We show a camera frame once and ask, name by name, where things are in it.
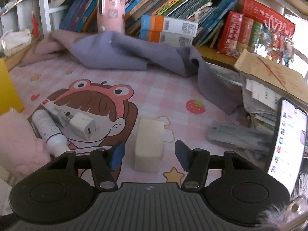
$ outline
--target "white foam block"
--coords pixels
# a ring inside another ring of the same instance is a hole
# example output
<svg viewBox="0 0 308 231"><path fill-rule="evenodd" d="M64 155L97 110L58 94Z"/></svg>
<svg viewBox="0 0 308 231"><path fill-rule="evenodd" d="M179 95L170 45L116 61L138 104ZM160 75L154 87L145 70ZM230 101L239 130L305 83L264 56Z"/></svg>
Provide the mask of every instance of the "white foam block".
<svg viewBox="0 0 308 231"><path fill-rule="evenodd" d="M158 172L164 155L164 123L140 119L134 169L141 172Z"/></svg>

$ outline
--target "yellow board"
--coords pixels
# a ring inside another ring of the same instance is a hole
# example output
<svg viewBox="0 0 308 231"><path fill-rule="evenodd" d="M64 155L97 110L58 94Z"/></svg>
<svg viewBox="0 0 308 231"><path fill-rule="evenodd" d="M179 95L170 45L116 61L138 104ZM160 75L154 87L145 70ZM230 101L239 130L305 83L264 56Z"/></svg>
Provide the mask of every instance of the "yellow board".
<svg viewBox="0 0 308 231"><path fill-rule="evenodd" d="M3 59L0 59L0 81L0 115L9 111L10 108L21 112L24 108L23 103L14 88Z"/></svg>

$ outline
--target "phone screen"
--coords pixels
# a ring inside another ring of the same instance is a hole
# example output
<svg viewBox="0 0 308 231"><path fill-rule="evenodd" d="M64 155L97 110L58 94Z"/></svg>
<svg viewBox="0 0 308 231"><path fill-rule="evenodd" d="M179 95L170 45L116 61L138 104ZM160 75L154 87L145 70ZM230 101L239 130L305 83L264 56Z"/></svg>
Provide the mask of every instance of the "phone screen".
<svg viewBox="0 0 308 231"><path fill-rule="evenodd" d="M306 129L307 114L282 99L278 135L268 174L283 184L290 195L301 168Z"/></svg>

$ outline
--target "red book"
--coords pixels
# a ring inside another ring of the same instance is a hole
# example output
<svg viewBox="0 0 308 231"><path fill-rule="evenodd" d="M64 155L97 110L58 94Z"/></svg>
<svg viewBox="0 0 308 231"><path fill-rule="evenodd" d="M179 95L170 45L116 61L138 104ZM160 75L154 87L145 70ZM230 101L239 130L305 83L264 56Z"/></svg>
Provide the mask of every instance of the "red book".
<svg viewBox="0 0 308 231"><path fill-rule="evenodd" d="M227 49L229 49L229 45L231 44L232 37L235 35L235 32L236 32L236 26L238 24L239 19L241 21L241 18L242 18L241 14L236 13L234 11L229 12L227 20L224 24L221 38L218 43L218 47L217 47L218 53L225 54L227 52Z"/></svg>
<svg viewBox="0 0 308 231"><path fill-rule="evenodd" d="M293 22L262 3L255 0L238 0L235 8L237 12L269 28L274 28L285 36L291 37L294 34L295 24Z"/></svg>
<svg viewBox="0 0 308 231"><path fill-rule="evenodd" d="M248 43L253 24L254 24L253 19L248 17L243 17L240 34L238 36L238 44L236 45L236 49L240 53L242 53L244 49L248 48Z"/></svg>

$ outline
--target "white box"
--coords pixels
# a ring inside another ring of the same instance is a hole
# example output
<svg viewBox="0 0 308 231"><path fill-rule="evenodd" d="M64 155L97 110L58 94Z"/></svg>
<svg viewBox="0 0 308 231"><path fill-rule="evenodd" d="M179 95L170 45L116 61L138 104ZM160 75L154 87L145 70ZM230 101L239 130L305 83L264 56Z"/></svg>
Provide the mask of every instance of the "white box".
<svg viewBox="0 0 308 231"><path fill-rule="evenodd" d="M60 123L62 127L66 127L69 124L69 120L65 115L65 112L62 108L56 105L53 101L45 99L41 104L44 109L50 114L51 118L55 121Z"/></svg>

